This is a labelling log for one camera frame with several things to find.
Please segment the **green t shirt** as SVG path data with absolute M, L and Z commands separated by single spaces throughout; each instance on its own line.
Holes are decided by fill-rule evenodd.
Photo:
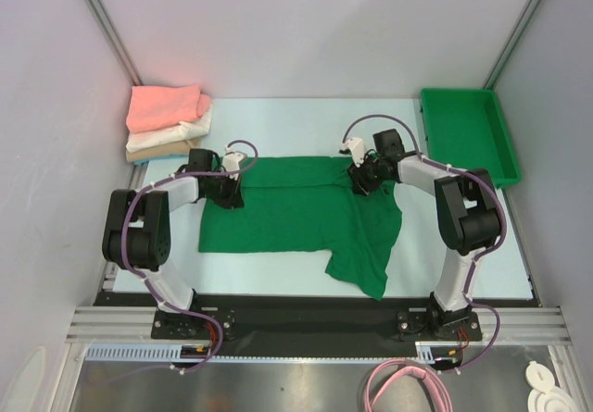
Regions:
M 350 159 L 263 157 L 244 174 L 244 205 L 207 201 L 200 225 L 202 253 L 327 250 L 326 273 L 375 300 L 385 294 L 386 269 L 402 226 L 392 181 L 368 196 L 354 194 Z

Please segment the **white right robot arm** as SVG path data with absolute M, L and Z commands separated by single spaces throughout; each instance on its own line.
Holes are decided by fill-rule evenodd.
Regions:
M 346 137 L 340 152 L 352 158 L 347 174 L 356 194 L 368 196 L 386 181 L 435 198 L 437 226 L 447 247 L 440 279 L 430 293 L 421 331 L 448 339 L 470 322 L 473 279 L 482 257 L 506 234 L 506 221 L 485 169 L 455 169 L 405 150 L 396 130 L 374 134 L 372 153 L 358 137 Z

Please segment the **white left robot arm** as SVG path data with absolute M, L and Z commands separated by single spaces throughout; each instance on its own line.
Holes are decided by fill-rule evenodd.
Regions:
M 188 162 L 168 177 L 140 190 L 115 190 L 107 210 L 102 240 L 106 261 L 131 272 L 157 303 L 173 328 L 192 338 L 208 327 L 221 332 L 217 320 L 195 307 L 196 291 L 171 263 L 170 214 L 201 199 L 226 209 L 244 206 L 241 177 L 247 155 L 226 148 L 219 156 L 193 149 Z

